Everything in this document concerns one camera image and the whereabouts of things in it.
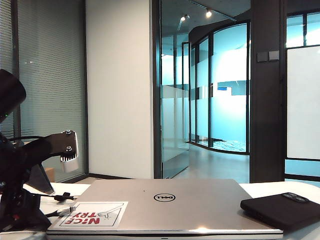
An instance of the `ceiling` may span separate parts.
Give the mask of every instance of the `ceiling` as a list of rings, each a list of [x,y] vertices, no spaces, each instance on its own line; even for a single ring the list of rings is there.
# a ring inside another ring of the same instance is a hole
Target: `ceiling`
[[[250,0],[195,0],[213,10],[217,10],[231,17],[237,16],[250,9]],[[182,16],[188,14],[190,19],[185,20],[178,31],[178,25]],[[206,18],[206,9],[191,3],[188,0],[162,0],[161,1],[161,26],[162,36],[190,33],[198,26],[212,24],[226,20],[227,18],[212,12],[212,16]]]

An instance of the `glass door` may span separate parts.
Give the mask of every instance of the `glass door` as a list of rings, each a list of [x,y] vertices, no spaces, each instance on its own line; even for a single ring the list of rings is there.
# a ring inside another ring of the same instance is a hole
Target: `glass door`
[[[162,38],[162,177],[172,178],[189,165],[189,55],[187,34]]]

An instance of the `laptop lid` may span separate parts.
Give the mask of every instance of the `laptop lid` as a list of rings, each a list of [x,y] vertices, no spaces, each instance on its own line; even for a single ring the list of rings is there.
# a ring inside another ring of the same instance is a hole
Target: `laptop lid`
[[[231,179],[97,180],[78,198],[76,210],[47,234],[52,239],[282,238],[281,230],[244,215],[240,202],[250,198]]]

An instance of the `window blinds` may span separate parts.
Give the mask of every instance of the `window blinds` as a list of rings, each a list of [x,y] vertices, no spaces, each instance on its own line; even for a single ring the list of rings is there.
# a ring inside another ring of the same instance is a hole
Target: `window blinds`
[[[0,68],[12,73],[13,50],[12,50],[12,24],[11,24],[11,1],[0,1]],[[2,123],[0,131],[7,138],[14,136],[14,120],[11,113]]]
[[[80,168],[61,170],[57,157],[43,162],[61,182],[85,171],[86,100],[83,2],[18,0],[21,135],[47,136],[71,129],[79,144]]]

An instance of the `sticker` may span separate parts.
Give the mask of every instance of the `sticker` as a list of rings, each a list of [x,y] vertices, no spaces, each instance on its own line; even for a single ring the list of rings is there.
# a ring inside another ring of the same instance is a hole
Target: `sticker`
[[[127,201],[77,202],[75,211],[58,219],[55,230],[112,230],[119,226]]]

